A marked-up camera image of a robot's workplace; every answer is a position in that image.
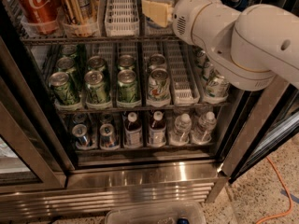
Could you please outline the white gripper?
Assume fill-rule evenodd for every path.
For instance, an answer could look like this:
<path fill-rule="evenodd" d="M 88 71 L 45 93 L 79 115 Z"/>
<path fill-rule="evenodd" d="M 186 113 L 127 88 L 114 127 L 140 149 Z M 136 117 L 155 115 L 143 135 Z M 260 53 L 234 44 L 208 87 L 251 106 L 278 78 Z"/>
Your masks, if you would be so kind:
<path fill-rule="evenodd" d="M 173 13 L 175 35 L 192 45 L 192 28 L 196 17 L 211 4 L 221 5 L 221 0 L 175 0 L 175 2 L 173 0 L 141 0 L 142 13 L 162 28 L 166 28 L 172 22 Z"/>

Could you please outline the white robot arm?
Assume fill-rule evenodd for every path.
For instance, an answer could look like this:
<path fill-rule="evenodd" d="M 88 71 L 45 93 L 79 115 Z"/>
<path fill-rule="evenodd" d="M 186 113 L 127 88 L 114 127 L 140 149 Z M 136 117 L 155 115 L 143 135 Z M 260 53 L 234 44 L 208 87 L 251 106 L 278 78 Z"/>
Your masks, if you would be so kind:
<path fill-rule="evenodd" d="M 141 0 L 142 13 L 176 37 L 203 49 L 214 67 L 244 91 L 274 77 L 299 88 L 299 17 L 272 5 L 240 12 L 221 0 Z"/>

